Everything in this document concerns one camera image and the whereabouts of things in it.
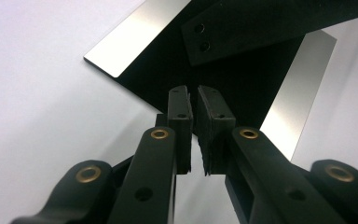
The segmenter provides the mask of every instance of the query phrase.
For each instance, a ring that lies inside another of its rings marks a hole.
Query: shiny metal edge
[[[337,40],[323,31],[305,36],[261,131],[290,161]]]
[[[120,74],[153,41],[189,0],[146,0],[85,56],[112,77]]]

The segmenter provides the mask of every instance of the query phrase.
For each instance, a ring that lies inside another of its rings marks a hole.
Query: white background
[[[37,213],[73,165],[127,159],[154,125],[157,110],[83,61],[141,3],[0,1],[0,223]],[[337,156],[358,168],[354,22],[328,30],[338,42],[293,159],[305,167]],[[175,223],[238,223],[195,141],[192,165],[178,176]]]

